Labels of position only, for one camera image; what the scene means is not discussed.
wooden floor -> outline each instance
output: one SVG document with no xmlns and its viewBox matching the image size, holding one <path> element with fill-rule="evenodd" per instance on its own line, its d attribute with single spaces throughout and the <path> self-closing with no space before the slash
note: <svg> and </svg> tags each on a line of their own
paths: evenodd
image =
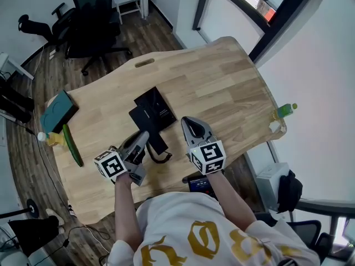
<svg viewBox="0 0 355 266">
<path fill-rule="evenodd" d="M 130 48 L 133 57 L 154 51 L 181 49 L 172 35 L 171 29 L 155 10 L 152 10 L 147 21 L 142 21 L 136 14 L 129 14 L 123 16 L 123 23 L 119 39 L 123 42 L 123 46 Z M 124 53 L 107 54 L 106 58 L 109 64 L 104 64 L 101 60 L 94 63 L 88 69 L 89 75 L 84 77 L 80 70 L 88 59 L 66 60 L 63 51 L 60 51 L 55 54 L 52 60 L 49 60 L 49 53 L 53 49 L 54 47 L 45 48 L 42 53 L 37 54 L 25 66 L 30 73 L 34 73 L 38 66 L 32 82 L 26 77 L 17 76 L 13 79 L 11 85 L 21 94 L 33 97 L 35 102 L 34 116 L 37 125 L 39 125 L 39 117 L 45 110 L 46 102 L 59 91 L 62 89 L 70 91 L 87 85 L 127 61 Z M 36 124 L 33 120 L 27 124 L 27 127 L 37 133 Z M 48 167 L 48 174 L 33 136 L 26 133 L 24 129 L 8 122 L 7 141 L 11 168 L 22 203 L 25 205 L 26 200 L 32 198 L 38 204 L 41 218 L 46 218 L 45 209 L 51 208 L 62 216 L 66 222 L 66 234 L 59 235 L 44 247 L 49 254 L 62 246 L 71 228 L 82 226 L 82 224 L 69 214 L 60 201 L 59 196 L 67 204 L 68 197 L 59 181 L 59 173 L 52 149 L 45 147 L 44 153 L 43 147 L 40 146 L 45 165 Z M 53 179 L 59 195 L 49 176 Z M 253 210 L 263 210 L 252 174 L 243 156 L 226 169 L 226 177 Z M 92 227 L 110 235 L 108 240 L 104 240 L 100 238 L 97 232 L 93 231 L 103 246 L 110 250 L 115 242 L 114 214 L 108 215 Z M 69 240 L 70 243 L 66 248 L 62 248 L 52 255 L 52 259 L 58 266 L 67 263 L 73 263 L 77 266 L 98 265 L 99 257 L 106 255 L 106 251 L 85 228 L 74 229 L 70 233 Z"/>
</svg>

white cap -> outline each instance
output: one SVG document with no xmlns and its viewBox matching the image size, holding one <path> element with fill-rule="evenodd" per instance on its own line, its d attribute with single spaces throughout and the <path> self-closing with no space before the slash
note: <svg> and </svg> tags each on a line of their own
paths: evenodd
<svg viewBox="0 0 355 266">
<path fill-rule="evenodd" d="M 39 132 L 37 135 L 37 139 L 38 141 L 45 142 L 45 140 L 47 139 L 47 134 L 44 132 Z"/>
</svg>

white side table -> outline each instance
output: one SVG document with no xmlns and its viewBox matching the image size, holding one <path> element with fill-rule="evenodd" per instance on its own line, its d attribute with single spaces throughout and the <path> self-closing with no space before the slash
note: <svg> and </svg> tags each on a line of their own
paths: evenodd
<svg viewBox="0 0 355 266">
<path fill-rule="evenodd" d="M 21 75 L 26 75 L 29 77 L 31 80 L 34 79 L 34 77 L 27 72 L 25 69 L 23 69 L 15 60 L 13 60 L 7 53 L 1 52 L 0 53 L 0 70 L 4 67 L 5 63 L 10 63 L 12 66 L 15 67 L 16 71 L 19 72 Z"/>
<path fill-rule="evenodd" d="M 119 13 L 119 18 L 120 18 L 120 23 L 122 24 L 122 16 L 129 14 L 129 13 L 134 13 L 134 12 L 140 12 L 140 15 L 142 17 L 142 19 L 144 18 L 144 1 L 143 0 L 139 0 L 140 3 L 138 5 L 138 0 L 114 0 L 115 4 L 116 4 L 116 9 L 117 12 Z M 131 11 L 127 11 L 127 12 L 123 12 L 121 13 L 120 11 L 120 6 L 130 3 L 130 2 L 135 2 L 137 9 L 131 10 Z"/>
</svg>

person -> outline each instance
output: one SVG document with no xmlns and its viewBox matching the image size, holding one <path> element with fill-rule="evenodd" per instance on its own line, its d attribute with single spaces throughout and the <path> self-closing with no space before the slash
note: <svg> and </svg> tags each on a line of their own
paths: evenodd
<svg viewBox="0 0 355 266">
<path fill-rule="evenodd" d="M 10 221 L 0 226 L 0 252 L 14 252 L 20 248 L 29 257 L 58 234 L 63 234 L 62 217 L 52 209 L 45 211 L 49 216 L 47 219 Z"/>
<path fill-rule="evenodd" d="M 285 221 L 257 221 L 221 171 L 207 175 L 217 200 L 170 192 L 135 211 L 128 173 L 115 182 L 116 242 L 107 266 L 320 265 Z"/>
</svg>

chair armrest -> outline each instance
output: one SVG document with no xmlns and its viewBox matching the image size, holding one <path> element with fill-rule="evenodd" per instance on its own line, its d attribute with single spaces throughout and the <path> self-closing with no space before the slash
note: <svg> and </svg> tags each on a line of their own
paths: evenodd
<svg viewBox="0 0 355 266">
<path fill-rule="evenodd" d="M 62 17 L 62 13 L 60 12 L 60 9 L 65 5 L 65 3 L 63 2 L 62 4 L 60 4 L 56 9 L 54 9 L 54 11 L 52 12 L 52 15 L 57 14 L 58 19 L 60 19 Z"/>
</svg>

